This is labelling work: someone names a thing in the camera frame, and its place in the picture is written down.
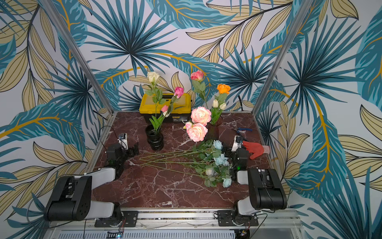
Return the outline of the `cream rose stem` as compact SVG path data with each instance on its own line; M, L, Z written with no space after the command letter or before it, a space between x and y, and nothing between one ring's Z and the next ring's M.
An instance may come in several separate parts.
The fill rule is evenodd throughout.
M160 75L156 72L148 72L147 79L149 81L149 89L145 90L145 94L147 96L151 96L153 103L155 104L155 118L158 119L157 110L159 109L159 105L162 103L163 93L157 87L157 81L160 78Z

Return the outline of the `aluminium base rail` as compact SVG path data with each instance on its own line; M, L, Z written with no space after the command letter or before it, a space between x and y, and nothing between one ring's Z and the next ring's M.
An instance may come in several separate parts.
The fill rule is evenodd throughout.
M135 208L137 216L121 228L97 228L93 220L50 229L46 239L306 239L295 209L259 213L242 225L223 220L213 208Z

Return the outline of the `dark red glass vase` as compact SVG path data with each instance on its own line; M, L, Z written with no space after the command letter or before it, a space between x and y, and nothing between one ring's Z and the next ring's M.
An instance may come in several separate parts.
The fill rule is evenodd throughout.
M208 123L208 133L206 134L205 140L219 140L219 127L222 125L222 123L222 116L219 117L218 121L215 124Z

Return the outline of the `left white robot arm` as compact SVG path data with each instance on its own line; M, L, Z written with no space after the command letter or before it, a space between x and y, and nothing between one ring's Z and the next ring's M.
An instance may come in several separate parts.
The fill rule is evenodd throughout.
M106 149L105 167L88 174L59 177L45 208L44 220L58 222L98 219L105 224L122 222L119 203L93 201L92 191L119 179L125 162L138 154L138 143L127 149L116 143Z

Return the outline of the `light blue rose stem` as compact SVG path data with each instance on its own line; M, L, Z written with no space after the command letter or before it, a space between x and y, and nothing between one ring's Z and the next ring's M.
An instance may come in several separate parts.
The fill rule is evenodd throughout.
M219 140L207 140L200 144L194 145L189 150L178 150L171 152L162 153L144 153L144 156L140 160L146 159L171 159L171 158L200 158L204 160L205 158L219 157L223 153L224 145Z

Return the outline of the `pink white tulips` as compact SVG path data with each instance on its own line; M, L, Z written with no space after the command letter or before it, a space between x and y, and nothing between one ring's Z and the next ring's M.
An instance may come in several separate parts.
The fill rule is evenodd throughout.
M149 120L154 128L154 132L158 133L160 130L160 127L164 121L165 118L167 118L170 114L170 107L167 105L164 105L161 109L161 115L159 117L152 116Z

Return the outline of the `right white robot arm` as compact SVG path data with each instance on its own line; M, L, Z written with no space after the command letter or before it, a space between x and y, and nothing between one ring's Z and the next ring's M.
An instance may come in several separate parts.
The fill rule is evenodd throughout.
M234 203L232 217L249 217L259 212L274 213L287 207L287 198L276 170L249 168L249 152L244 148L230 150L223 148L224 158L228 158L228 175L223 187L232 182L248 186L249 195Z

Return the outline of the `pale blue white rose spray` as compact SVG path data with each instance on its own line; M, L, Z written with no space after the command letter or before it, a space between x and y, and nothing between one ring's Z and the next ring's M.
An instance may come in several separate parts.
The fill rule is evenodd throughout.
M212 154L206 153L187 154L184 157L174 155L171 157L165 157L164 155L152 156L147 158L141 158L141 166L154 165L154 164L180 164L186 167L193 168L214 168L219 166L229 166L229 160L223 154L219 157L213 157Z

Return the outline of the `magenta rose bud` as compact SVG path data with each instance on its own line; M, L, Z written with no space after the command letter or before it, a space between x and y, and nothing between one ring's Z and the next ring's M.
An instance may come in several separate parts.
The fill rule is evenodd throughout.
M181 96L184 94L184 89L182 87L176 87L173 97L171 98L170 105L168 108L167 113L171 114L171 112L174 109L174 103L181 98Z

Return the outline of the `red glove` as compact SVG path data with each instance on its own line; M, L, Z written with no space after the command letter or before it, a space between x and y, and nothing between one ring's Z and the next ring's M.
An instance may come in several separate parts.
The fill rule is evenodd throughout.
M246 148L246 150L251 154L249 157L251 160L254 160L255 158L263 154L270 154L270 147L267 145L261 145L260 143L248 141L243 141L242 144Z

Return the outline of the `glossy black vase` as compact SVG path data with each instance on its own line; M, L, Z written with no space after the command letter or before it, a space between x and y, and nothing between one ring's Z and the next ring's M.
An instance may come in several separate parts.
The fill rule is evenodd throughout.
M156 132L153 125L149 125L145 129L145 133L147 136L147 142L154 151L163 149L164 137L160 131Z

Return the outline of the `orange rose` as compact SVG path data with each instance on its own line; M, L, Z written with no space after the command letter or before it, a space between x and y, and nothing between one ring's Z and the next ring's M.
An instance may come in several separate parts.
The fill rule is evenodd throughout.
M231 90L231 87L226 84L219 84L217 87L218 94L214 97L214 101L212 103L211 108L211 121L210 123L212 125L216 125L221 113L226 109L227 103L226 99L229 95L229 92Z

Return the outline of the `pink red rose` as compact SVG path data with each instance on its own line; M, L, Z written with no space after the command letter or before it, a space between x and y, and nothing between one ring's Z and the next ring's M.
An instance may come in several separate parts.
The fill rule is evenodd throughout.
M206 97L206 83L204 82L204 73L201 70L193 72L191 74L193 91L199 95L199 97L203 100L205 106L207 107L208 99Z

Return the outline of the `pink peony spray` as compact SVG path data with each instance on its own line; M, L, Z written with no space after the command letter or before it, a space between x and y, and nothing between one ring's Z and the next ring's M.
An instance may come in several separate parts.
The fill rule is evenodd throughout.
M186 130L193 142L200 142L205 139L208 133L207 124L211 121L211 115L211 111L205 107L197 107L192 110L191 121L186 122L183 129Z

